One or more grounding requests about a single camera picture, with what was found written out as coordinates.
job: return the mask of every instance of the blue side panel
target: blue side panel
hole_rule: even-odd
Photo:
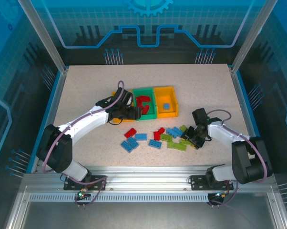
[[[251,122],[253,124],[253,127],[254,127],[255,135],[256,136],[260,136],[260,133],[259,133],[259,130],[258,130],[258,127],[257,127],[257,123],[255,121],[255,117],[254,117],[252,108],[250,106],[249,99],[248,99],[248,96],[246,94],[246,90],[245,90],[245,87],[244,87],[244,84],[243,84],[243,81],[242,81],[242,78],[241,78],[241,74],[240,74],[239,71],[237,71],[237,77],[238,77],[238,80],[239,80],[239,83],[240,83],[240,86],[241,86],[241,90],[242,90],[242,94],[243,94],[243,97],[244,97],[244,100],[245,100],[245,103],[246,103],[246,107],[248,109],[250,120],[251,120]]]
[[[46,125],[47,125],[47,123],[46,123],[47,122],[47,118],[48,118],[48,115],[49,115],[49,112],[50,112],[50,108],[51,108],[51,104],[52,104],[53,99],[54,99],[55,92],[56,92],[57,87],[58,87],[60,74],[61,73],[58,71],[56,79],[55,79],[55,82],[54,82],[54,85],[53,85],[53,88],[52,88],[52,91],[51,91],[51,95],[49,97],[49,101],[47,103],[47,107],[46,107],[45,114],[44,114],[44,117],[43,117],[43,120],[42,120],[42,123],[41,123],[41,127],[40,127],[40,130],[39,130],[38,136],[37,136],[37,140],[35,141],[35,144],[34,144],[34,147],[33,147],[32,155],[31,155],[28,167],[27,167],[27,173],[31,173],[31,170],[32,170],[32,167],[33,167],[33,163],[34,163],[34,160],[35,160],[35,156],[37,154],[37,150],[38,150],[38,147],[39,147],[39,144],[40,144],[40,140],[42,138],[43,131],[44,131]]]

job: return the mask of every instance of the yellow bin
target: yellow bin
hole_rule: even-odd
[[[173,87],[155,87],[154,95],[157,107],[157,118],[178,117],[178,103]]]

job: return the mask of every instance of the green tray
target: green tray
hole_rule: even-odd
[[[136,106],[136,97],[138,96],[146,95],[151,98],[151,101],[149,103],[143,103],[143,106],[145,106],[146,104],[150,106],[148,113],[146,115],[145,114],[142,115],[142,117],[138,120],[156,119],[157,110],[156,110],[156,102],[153,88],[133,89],[133,95],[134,95],[134,106]]]

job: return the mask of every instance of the glass panel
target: glass panel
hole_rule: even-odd
[[[239,70],[277,181],[287,183],[287,0],[278,0]]]
[[[265,0],[33,0],[67,65],[232,63]]]
[[[0,1],[0,229],[28,166],[57,68],[16,0]]]

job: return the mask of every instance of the wire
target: wire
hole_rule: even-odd
[[[214,203],[217,203],[218,206],[222,206],[221,202],[219,201],[216,201],[216,200],[212,200],[212,202]],[[232,206],[229,206],[229,205],[226,205],[226,207],[232,209],[233,211],[237,212],[239,215],[241,215],[247,222],[249,222],[252,226],[254,226],[254,228],[258,228],[255,224],[253,224],[253,222],[246,217],[246,215],[244,215],[242,212],[240,212],[238,209],[232,207]]]
[[[209,114],[212,113],[212,112],[216,112],[216,111],[223,111],[223,112],[225,112],[225,113],[227,113],[227,114],[229,115],[229,117],[228,117],[227,119],[224,119],[224,120],[222,121],[222,123],[221,123],[222,125],[223,125],[224,122],[228,121],[228,120],[231,119],[231,117],[232,117],[232,115],[231,115],[231,113],[230,113],[229,111],[223,110],[223,109],[215,109],[215,110],[212,110],[212,111],[208,112],[207,115],[209,115]]]
[[[117,99],[116,99],[112,104],[108,105],[108,106],[105,107],[105,108],[102,108],[102,109],[99,109],[99,110],[96,110],[96,111],[93,111],[93,112],[89,112],[89,113],[87,113],[87,114],[85,114],[85,115],[83,115],[83,116],[77,118],[75,121],[73,121],[68,127],[66,127],[66,128],[57,136],[57,138],[56,138],[56,139],[54,140],[54,142],[52,143],[52,145],[51,145],[51,147],[50,147],[50,149],[49,149],[49,151],[48,151],[48,153],[47,153],[47,156],[45,157],[45,160],[44,160],[44,163],[43,163],[43,172],[44,172],[44,173],[48,173],[48,172],[53,171],[53,169],[50,169],[50,170],[47,170],[47,171],[46,171],[46,165],[47,165],[47,162],[48,162],[48,160],[49,160],[49,157],[50,157],[50,155],[51,155],[51,153],[52,153],[54,147],[56,146],[57,142],[59,141],[59,139],[60,139],[68,130],[70,130],[70,128],[71,128],[73,125],[75,125],[77,122],[79,122],[80,120],[82,120],[82,119],[84,119],[84,118],[86,118],[86,117],[88,117],[88,116],[90,116],[90,115],[93,115],[93,114],[96,114],[96,113],[98,113],[98,112],[101,112],[101,111],[104,111],[104,110],[107,110],[107,109],[111,108],[112,106],[114,106],[114,105],[120,100],[120,98],[121,98],[121,96],[122,96],[122,94],[123,94],[123,91],[124,91],[124,82],[123,82],[122,80],[120,80],[120,81],[118,82],[118,88],[119,88],[120,83],[122,84],[122,90],[121,90],[119,96],[117,97]],[[71,180],[73,180],[74,182],[76,182],[76,183],[79,184],[79,181],[76,181],[75,179],[71,179]]]
[[[61,178],[62,178],[62,176],[63,176],[63,174],[61,174],[61,176],[60,176],[60,181],[63,181],[63,182],[65,182],[65,180],[62,180]]]
[[[109,124],[111,124],[111,125],[119,125],[120,123],[111,123],[111,122],[109,122]]]
[[[232,117],[232,115],[231,115],[231,113],[230,113],[229,111],[226,111],[226,110],[223,110],[223,109],[216,109],[216,110],[212,110],[212,111],[208,112],[207,115],[210,114],[210,113],[212,113],[212,112],[215,112],[215,111],[223,111],[223,112],[229,114],[229,117],[228,117],[227,119],[224,119],[224,120],[222,121],[222,127],[223,127],[225,130],[229,131],[230,133],[232,133],[232,134],[234,134],[234,135],[236,135],[236,136],[242,138],[243,140],[245,140],[245,141],[252,147],[252,149],[254,150],[254,152],[257,154],[257,156],[258,156],[258,158],[260,159],[260,162],[261,162],[261,164],[262,164],[263,172],[264,172],[264,173],[263,173],[263,178],[262,178],[261,180],[257,180],[257,181],[254,181],[254,182],[255,182],[255,183],[262,183],[262,182],[264,182],[265,179],[267,178],[267,167],[266,167],[266,164],[265,164],[265,162],[264,162],[264,160],[263,160],[263,158],[262,158],[260,152],[258,151],[258,149],[255,147],[255,145],[254,145],[253,143],[251,143],[251,142],[250,142],[246,137],[244,137],[242,134],[239,134],[238,132],[236,132],[236,131],[234,131],[234,130],[228,128],[226,125],[224,125],[224,122],[227,121],[227,120],[229,120],[229,119],[231,119],[231,117]]]
[[[89,205],[91,205],[93,202],[95,202],[95,200],[96,200],[97,197],[99,196],[99,194],[100,194],[101,190],[103,189],[105,183],[106,183],[106,179],[105,179],[104,182],[102,182],[102,185],[101,185],[99,191],[97,192],[97,194],[95,195],[95,197],[91,200],[91,202],[89,202],[89,203],[87,203],[87,204],[80,205],[80,204],[78,204],[78,202],[77,202],[77,200],[76,200],[76,197],[75,197],[75,204],[76,204],[78,207],[84,207],[84,206],[89,206]]]

